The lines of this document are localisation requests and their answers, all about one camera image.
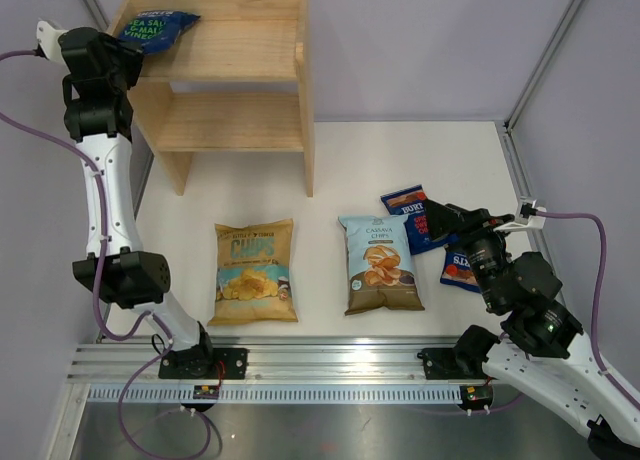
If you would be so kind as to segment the blue spicy sweet chilli bag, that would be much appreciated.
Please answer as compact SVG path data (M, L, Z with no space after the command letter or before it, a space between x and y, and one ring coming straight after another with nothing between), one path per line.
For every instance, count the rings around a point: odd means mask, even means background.
M456 237L434 240L428 230L423 201L427 196L418 184L380 197L390 215L407 215L405 229L412 255L419 255L454 242Z

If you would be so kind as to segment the blue sea salt vinegar bag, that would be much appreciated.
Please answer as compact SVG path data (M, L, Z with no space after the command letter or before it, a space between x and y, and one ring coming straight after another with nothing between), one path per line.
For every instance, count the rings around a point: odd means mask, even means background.
M137 14L120 31L119 40L136 43L145 55L163 53L200 20L190 12L151 10Z

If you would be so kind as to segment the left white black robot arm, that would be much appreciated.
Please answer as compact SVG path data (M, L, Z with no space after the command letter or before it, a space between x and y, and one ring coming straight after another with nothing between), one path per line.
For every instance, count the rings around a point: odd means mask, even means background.
M87 193L86 257L72 265L74 278L93 294L104 336L124 341L106 327L102 304L149 322L164 348L165 379L219 377L223 369L208 334L171 293L164 256L143 249L130 185L133 107L127 93L137 83L144 54L132 43L90 27L70 30L58 44L69 73L63 79L65 126L80 154Z

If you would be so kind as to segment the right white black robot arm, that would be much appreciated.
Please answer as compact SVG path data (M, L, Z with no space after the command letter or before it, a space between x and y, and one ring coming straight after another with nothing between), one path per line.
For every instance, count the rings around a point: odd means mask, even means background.
M466 329L448 355L457 371L498 379L545 406L599 459L638 458L638 390L604 361L597 327L583 328L557 301L562 283L543 255L507 252L508 234L540 230L554 213L530 198L501 216L430 199L424 212L430 234L467 257L487 312L503 319L501 335Z

